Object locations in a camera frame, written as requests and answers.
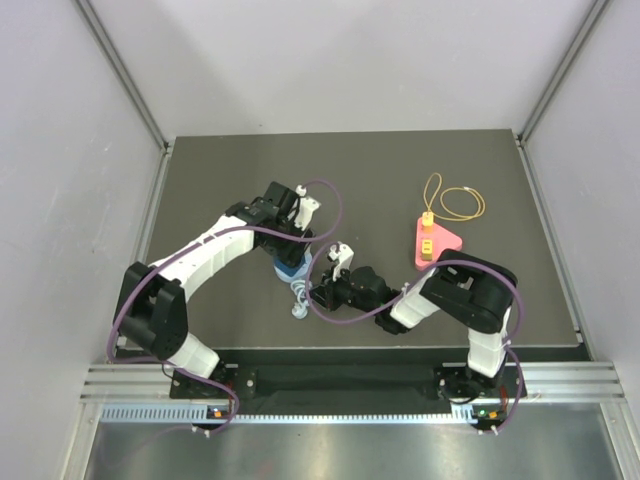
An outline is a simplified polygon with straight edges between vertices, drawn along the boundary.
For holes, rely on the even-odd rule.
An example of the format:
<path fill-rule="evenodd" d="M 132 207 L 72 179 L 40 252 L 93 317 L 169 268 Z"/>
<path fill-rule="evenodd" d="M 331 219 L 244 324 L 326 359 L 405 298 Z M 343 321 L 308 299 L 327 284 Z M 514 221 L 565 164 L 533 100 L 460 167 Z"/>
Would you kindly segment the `yellow charger with cable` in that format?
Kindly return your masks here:
<path fill-rule="evenodd" d="M 423 234 L 431 233 L 433 231 L 434 215 L 431 211 L 425 211 L 420 218 L 420 231 Z"/>

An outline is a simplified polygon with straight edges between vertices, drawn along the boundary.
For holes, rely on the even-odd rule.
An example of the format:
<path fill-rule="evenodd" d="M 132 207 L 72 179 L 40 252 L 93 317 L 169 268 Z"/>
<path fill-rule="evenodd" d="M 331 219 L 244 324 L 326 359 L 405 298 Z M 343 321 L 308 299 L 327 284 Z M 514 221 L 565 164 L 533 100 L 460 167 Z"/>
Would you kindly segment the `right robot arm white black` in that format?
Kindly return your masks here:
<path fill-rule="evenodd" d="M 332 267 L 308 291 L 311 305 L 333 312 L 342 306 L 362 313 L 354 323 L 372 318 L 392 335 L 407 333 L 443 312 L 468 329 L 465 371 L 439 380 L 442 395 L 468 401 L 487 396 L 504 380 L 503 369 L 512 334 L 513 308 L 524 303 L 517 277 L 509 270 L 458 250 L 445 249 L 416 281 L 389 287 L 370 266 L 349 268 L 350 258 L 331 253 Z"/>

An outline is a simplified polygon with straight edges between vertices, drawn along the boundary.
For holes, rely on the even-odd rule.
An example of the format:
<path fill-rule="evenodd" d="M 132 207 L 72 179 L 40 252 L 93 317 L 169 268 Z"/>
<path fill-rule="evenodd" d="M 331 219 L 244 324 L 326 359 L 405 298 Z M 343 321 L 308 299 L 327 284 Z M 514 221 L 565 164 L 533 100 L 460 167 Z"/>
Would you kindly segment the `yellow two-port USB charger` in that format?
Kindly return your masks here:
<path fill-rule="evenodd" d="M 420 247 L 420 258 L 424 262 L 433 260 L 434 247 L 431 239 L 423 239 Z"/>

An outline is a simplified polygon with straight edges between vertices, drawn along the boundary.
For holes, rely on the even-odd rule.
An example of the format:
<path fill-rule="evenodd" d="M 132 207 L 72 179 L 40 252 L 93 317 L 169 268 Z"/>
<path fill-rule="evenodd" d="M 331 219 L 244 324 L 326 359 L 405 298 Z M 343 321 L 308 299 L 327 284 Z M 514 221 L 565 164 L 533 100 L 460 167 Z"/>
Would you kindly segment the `blue cube plug adapter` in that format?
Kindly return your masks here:
<path fill-rule="evenodd" d="M 274 271 L 276 276 L 285 283 L 291 283 L 305 275 L 303 272 L 306 266 L 306 261 L 302 259 L 297 265 L 291 267 L 284 264 L 279 259 L 275 258 L 273 261 Z"/>

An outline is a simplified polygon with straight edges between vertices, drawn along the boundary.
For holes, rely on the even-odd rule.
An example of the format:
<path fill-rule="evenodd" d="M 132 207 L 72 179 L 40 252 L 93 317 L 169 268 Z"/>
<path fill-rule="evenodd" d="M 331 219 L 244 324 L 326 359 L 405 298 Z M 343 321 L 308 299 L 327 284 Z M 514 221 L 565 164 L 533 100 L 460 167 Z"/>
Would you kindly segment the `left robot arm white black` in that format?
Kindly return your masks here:
<path fill-rule="evenodd" d="M 117 334 L 152 358 L 192 374 L 192 384 L 203 395 L 220 394 L 227 374 L 219 355 L 189 331 L 189 299 L 229 263 L 257 248 L 289 270 L 301 267 L 320 206 L 306 188 L 273 182 L 264 195 L 229 207 L 178 252 L 150 265 L 134 263 L 121 286 Z"/>

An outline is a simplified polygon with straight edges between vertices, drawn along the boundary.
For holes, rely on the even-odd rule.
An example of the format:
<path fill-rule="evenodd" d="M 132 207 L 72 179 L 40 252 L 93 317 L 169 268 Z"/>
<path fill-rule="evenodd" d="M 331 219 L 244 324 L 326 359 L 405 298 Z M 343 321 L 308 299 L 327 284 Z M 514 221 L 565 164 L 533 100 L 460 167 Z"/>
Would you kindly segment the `pink triangular power strip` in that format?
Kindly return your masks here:
<path fill-rule="evenodd" d="M 427 257 L 423 252 L 423 246 L 431 247 L 431 256 Z M 438 260 L 446 250 L 460 251 L 463 246 L 461 237 L 441 225 L 434 223 L 429 231 L 426 231 L 421 218 L 416 221 L 414 265 L 418 271 L 424 271 L 429 265 Z"/>

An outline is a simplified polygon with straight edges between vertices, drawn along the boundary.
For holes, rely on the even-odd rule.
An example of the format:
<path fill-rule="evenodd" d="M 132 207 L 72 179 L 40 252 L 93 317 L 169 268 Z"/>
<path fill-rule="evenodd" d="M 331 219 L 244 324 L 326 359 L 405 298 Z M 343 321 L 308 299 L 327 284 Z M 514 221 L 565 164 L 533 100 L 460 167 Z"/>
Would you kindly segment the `light blue round power strip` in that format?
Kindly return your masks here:
<path fill-rule="evenodd" d="M 308 314 L 309 302 L 306 299 L 306 275 L 311 266 L 312 255 L 305 253 L 300 266 L 290 275 L 289 286 L 296 297 L 291 313 L 296 319 L 304 319 Z"/>

